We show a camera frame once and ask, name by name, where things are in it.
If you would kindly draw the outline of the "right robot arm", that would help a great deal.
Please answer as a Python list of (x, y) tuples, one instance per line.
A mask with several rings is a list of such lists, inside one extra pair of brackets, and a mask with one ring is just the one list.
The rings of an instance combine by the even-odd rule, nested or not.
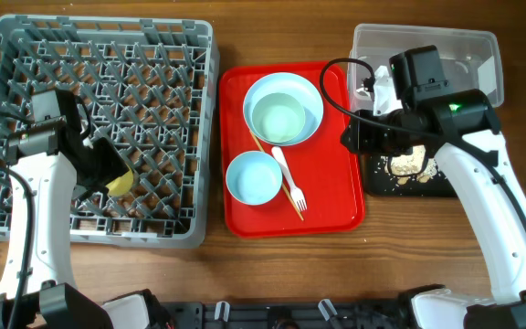
[(361, 126), (360, 153), (398, 155), (425, 147), (456, 192), (486, 262), (490, 299), (428, 288), (409, 298), (414, 326), (526, 328), (526, 196), (486, 95), (440, 95), (381, 117), (347, 114)]

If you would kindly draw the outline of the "yellow plastic cup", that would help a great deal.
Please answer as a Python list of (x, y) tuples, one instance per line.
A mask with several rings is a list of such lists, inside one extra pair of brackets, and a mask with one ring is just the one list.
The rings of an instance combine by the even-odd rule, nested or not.
[(134, 172), (129, 169), (125, 174), (109, 182), (106, 187), (108, 196), (122, 196), (132, 189), (135, 183)]

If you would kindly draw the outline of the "light green bowl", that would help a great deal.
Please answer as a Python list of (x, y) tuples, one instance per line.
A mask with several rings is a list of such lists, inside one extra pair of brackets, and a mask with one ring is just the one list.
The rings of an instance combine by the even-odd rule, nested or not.
[(301, 103), (286, 93), (262, 97), (251, 112), (254, 133), (269, 143), (286, 143), (297, 137), (306, 123)]

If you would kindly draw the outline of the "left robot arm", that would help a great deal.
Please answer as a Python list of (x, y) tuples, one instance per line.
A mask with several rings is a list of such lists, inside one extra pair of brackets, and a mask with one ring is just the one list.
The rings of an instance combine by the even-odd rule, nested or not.
[(76, 288), (70, 260), (74, 198), (122, 196), (134, 174), (105, 139), (83, 143), (80, 121), (47, 118), (8, 138), (12, 223), (0, 281), (0, 328), (111, 328), (109, 314)]

